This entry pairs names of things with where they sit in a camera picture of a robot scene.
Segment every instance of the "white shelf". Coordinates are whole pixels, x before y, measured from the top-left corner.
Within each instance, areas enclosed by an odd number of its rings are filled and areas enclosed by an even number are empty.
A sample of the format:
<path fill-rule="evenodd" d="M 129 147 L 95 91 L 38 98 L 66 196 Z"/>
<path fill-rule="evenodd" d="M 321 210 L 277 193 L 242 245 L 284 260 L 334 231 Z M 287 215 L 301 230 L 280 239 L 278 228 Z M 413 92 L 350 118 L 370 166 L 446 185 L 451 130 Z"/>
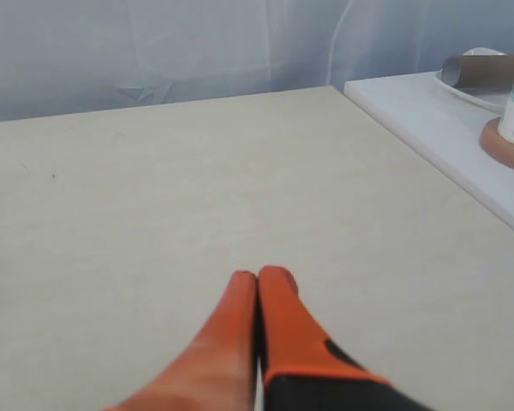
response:
<path fill-rule="evenodd" d="M 514 229 L 514 170 L 479 146 L 496 115 L 441 89 L 433 73 L 349 81 L 344 92 Z"/>

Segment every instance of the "table surface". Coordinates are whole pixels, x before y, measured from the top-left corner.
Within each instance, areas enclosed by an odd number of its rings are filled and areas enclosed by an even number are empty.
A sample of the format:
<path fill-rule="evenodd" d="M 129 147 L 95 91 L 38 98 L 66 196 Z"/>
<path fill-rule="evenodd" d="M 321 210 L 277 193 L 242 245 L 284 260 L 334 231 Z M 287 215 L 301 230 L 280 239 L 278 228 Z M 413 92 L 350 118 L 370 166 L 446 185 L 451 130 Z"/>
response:
<path fill-rule="evenodd" d="M 514 410 L 514 232 L 331 88 L 0 123 L 0 410 L 120 401 L 265 264 L 411 396 Z"/>
<path fill-rule="evenodd" d="M 348 81 L 345 94 L 514 229 L 514 170 L 480 148 L 496 114 L 439 87 L 435 73 Z"/>

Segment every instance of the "round wooden base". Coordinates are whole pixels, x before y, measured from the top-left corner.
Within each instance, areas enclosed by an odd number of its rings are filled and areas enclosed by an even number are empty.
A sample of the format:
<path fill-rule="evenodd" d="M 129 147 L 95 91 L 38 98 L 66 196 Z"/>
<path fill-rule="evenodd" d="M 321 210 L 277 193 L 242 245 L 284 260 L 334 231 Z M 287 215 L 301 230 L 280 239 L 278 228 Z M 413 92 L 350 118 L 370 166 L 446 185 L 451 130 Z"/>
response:
<path fill-rule="evenodd" d="M 500 118 L 487 122 L 480 137 L 480 146 L 500 163 L 514 169 L 514 144 L 499 134 Z"/>

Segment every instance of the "orange rubber grip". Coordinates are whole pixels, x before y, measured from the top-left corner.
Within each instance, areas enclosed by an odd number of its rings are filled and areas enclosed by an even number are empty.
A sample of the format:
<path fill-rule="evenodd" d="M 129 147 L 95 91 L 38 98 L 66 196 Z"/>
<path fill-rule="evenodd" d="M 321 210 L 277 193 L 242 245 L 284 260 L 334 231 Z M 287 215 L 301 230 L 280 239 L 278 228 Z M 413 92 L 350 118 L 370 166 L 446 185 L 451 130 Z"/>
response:
<path fill-rule="evenodd" d="M 296 281 L 289 271 L 264 267 L 259 274 L 259 293 L 266 339 L 265 389 L 279 376 L 388 384 L 385 378 L 351 365 L 328 350 L 331 338 L 299 300 Z"/>
<path fill-rule="evenodd" d="M 253 411 L 257 278 L 237 271 L 198 335 L 142 390 L 105 411 Z"/>

